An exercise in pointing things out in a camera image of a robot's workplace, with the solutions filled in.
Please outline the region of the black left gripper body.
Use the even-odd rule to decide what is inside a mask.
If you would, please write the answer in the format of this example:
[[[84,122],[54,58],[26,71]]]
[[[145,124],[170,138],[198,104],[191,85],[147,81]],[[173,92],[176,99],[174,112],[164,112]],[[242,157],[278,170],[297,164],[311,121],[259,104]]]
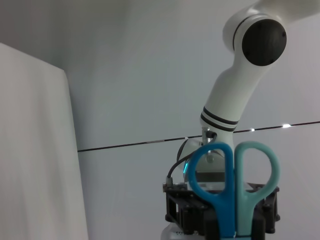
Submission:
[[[267,227],[274,227],[280,220],[277,201],[279,191],[279,187],[276,187],[255,205],[254,210],[264,217]],[[218,224],[214,207],[188,190],[185,183],[174,184],[171,187],[164,185],[163,192],[166,197],[167,222],[176,223],[180,227],[203,227],[207,220],[213,220],[215,225]]]

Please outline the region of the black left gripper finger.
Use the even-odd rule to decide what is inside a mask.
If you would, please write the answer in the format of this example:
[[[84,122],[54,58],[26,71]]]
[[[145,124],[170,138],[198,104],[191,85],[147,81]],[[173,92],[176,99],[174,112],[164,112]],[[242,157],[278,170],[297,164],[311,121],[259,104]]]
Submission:
[[[266,221],[263,216],[254,216],[252,219],[251,239],[265,240]]]
[[[204,239],[205,240],[220,239],[218,220],[215,215],[204,216]]]

